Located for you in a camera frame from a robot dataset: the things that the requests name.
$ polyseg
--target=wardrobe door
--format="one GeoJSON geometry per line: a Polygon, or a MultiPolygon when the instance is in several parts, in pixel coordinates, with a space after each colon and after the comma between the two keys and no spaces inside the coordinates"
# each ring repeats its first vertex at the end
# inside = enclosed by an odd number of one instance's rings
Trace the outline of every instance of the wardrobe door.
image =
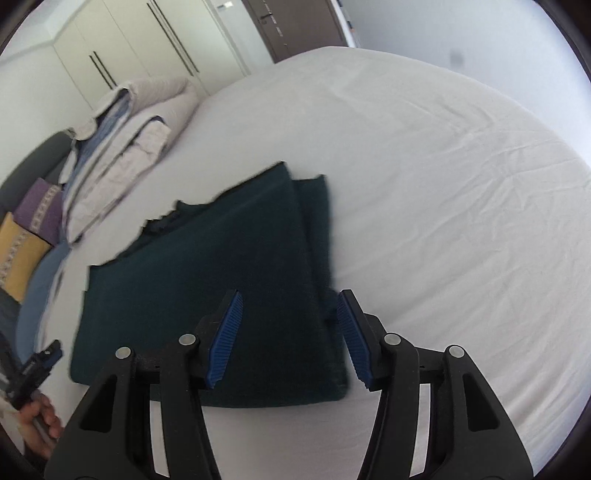
{"type": "Polygon", "coordinates": [[[213,94],[245,76],[233,47],[202,0],[151,0],[213,94]]]}
{"type": "MultiPolygon", "coordinates": [[[[151,77],[196,75],[152,3],[147,0],[103,1],[151,77]]],[[[199,80],[195,79],[195,84],[199,95],[205,96],[199,80]]]]}
{"type": "Polygon", "coordinates": [[[76,25],[70,23],[53,46],[82,96],[95,108],[111,85],[76,25]]]}
{"type": "Polygon", "coordinates": [[[74,23],[109,81],[118,85],[149,76],[102,0],[90,0],[74,23]]]}

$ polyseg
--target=folded towel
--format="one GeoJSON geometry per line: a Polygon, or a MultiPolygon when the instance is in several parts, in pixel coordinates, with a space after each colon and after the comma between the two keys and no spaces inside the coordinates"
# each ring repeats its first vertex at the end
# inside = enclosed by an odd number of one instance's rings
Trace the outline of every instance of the folded towel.
{"type": "Polygon", "coordinates": [[[225,376],[205,405],[272,407],[338,400],[347,389],[330,288],[324,177],[292,181],[284,164],[208,205],[178,202],[118,258],[90,269],[70,374],[90,384],[120,346],[160,348],[244,297],[225,376]]]}

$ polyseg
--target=mattress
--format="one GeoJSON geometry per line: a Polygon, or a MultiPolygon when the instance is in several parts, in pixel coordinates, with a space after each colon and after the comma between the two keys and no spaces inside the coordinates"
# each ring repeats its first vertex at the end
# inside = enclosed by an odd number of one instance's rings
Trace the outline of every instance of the mattress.
{"type": "MultiPolygon", "coordinates": [[[[416,346],[462,345],[506,408],[535,471],[591,394],[589,170],[529,112],[474,80],[387,53],[324,48],[220,91],[167,157],[71,253],[40,343],[65,358],[43,390],[67,420],[88,265],[124,250],[175,200],[206,203],[285,161],[325,174],[335,289],[416,346]]],[[[205,408],[224,479],[356,478],[379,393],[337,402],[205,408]]],[[[424,463],[423,388],[414,473],[424,463]]],[[[154,451],[165,471],[154,413],[154,451]]]]}

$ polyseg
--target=purple pillow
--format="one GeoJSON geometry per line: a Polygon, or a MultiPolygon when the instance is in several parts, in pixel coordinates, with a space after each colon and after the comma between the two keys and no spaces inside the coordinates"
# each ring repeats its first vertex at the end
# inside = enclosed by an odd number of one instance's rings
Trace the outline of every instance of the purple pillow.
{"type": "Polygon", "coordinates": [[[14,222],[56,246],[61,224],[61,188],[37,179],[12,214],[14,222]]]}

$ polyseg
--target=white wall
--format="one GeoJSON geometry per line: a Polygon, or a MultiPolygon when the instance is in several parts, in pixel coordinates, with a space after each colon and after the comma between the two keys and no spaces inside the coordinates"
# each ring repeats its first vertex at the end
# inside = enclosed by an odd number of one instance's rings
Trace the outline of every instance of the white wall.
{"type": "Polygon", "coordinates": [[[221,7],[226,3],[225,0],[209,0],[209,3],[212,10],[217,11],[222,25],[251,73],[273,65],[273,59],[241,0],[231,0],[232,5],[228,7],[221,7]]]}
{"type": "Polygon", "coordinates": [[[82,8],[87,0],[44,0],[18,28],[0,61],[22,54],[33,48],[53,43],[60,31],[82,8]]]}
{"type": "Polygon", "coordinates": [[[39,143],[91,113],[51,46],[0,63],[0,183],[39,143]]]}
{"type": "Polygon", "coordinates": [[[591,83],[533,0],[342,0],[362,48],[461,72],[513,98],[591,165],[591,83]]]}

